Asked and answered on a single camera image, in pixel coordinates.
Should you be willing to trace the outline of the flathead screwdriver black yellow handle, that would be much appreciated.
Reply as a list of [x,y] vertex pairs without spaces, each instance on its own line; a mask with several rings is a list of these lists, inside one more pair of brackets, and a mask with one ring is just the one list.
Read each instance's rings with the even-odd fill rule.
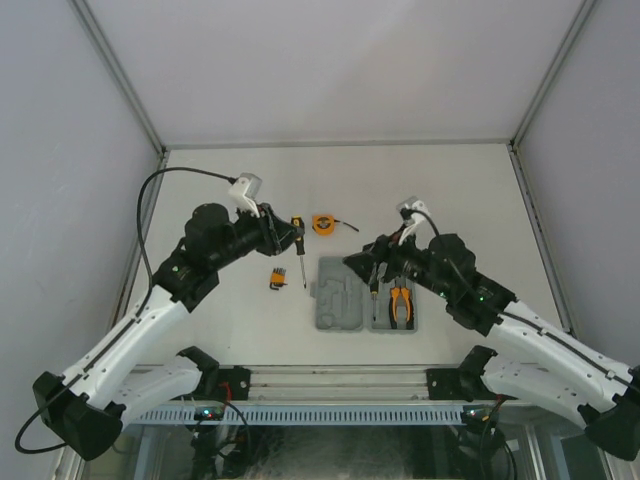
[[305,243],[304,243],[305,224],[301,216],[292,216],[291,223],[296,227],[297,233],[298,233],[298,236],[295,239],[295,247],[296,247],[296,254],[298,256],[300,267],[301,267],[301,278],[302,278],[303,288],[306,289],[307,278],[306,278],[306,271],[305,271],[305,264],[304,264],[304,255],[306,253]]

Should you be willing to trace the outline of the orange black handled pliers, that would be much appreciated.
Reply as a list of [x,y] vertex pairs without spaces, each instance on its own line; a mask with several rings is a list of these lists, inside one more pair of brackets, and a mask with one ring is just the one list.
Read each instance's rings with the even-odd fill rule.
[[411,290],[400,283],[396,283],[390,289],[390,300],[388,303],[388,314],[390,325],[393,330],[398,328],[400,320],[404,321],[406,330],[415,328],[415,308]]

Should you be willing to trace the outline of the grey plastic tool case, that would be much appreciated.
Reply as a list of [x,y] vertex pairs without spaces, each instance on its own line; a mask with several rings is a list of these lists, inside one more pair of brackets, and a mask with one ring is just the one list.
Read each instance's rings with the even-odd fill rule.
[[[388,303],[390,289],[400,283],[411,290],[415,308],[415,328],[406,330],[400,320],[398,328],[390,325]],[[374,333],[408,335],[417,330],[415,286],[405,279],[391,283],[379,282],[377,321],[372,322],[369,286],[358,278],[337,256],[324,256],[318,260],[316,281],[311,287],[315,299],[315,327],[330,333],[354,333],[365,328]]]

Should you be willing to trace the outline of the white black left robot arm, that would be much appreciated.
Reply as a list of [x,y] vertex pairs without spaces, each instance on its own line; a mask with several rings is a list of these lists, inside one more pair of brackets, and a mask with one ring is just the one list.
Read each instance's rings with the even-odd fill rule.
[[304,235],[300,221],[278,218],[266,203],[237,215],[231,221],[219,204],[197,207],[150,291],[83,358],[34,382],[43,423],[82,459],[101,456],[130,423],[169,400],[206,400],[217,392],[219,364],[195,346],[140,376],[132,370],[218,286],[220,270],[252,252],[279,255]]

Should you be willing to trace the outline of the phillips screwdriver black yellow handle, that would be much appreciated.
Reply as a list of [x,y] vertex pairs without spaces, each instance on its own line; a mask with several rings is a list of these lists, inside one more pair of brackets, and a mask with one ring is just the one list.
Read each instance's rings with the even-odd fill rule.
[[375,323],[377,321],[378,315],[378,292],[379,292],[379,281],[374,280],[369,284],[369,292],[371,297],[371,317],[372,322]]

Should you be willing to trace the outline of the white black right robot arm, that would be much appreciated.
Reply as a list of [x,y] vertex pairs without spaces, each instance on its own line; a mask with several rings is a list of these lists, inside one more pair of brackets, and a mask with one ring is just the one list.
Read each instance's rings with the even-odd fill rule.
[[343,263],[370,284],[406,279],[438,295],[463,328],[480,334],[457,369],[467,401],[503,396],[534,404],[573,422],[610,455],[639,454],[639,371],[595,351],[542,319],[516,295],[480,273],[456,234],[419,249],[414,237],[381,235]]

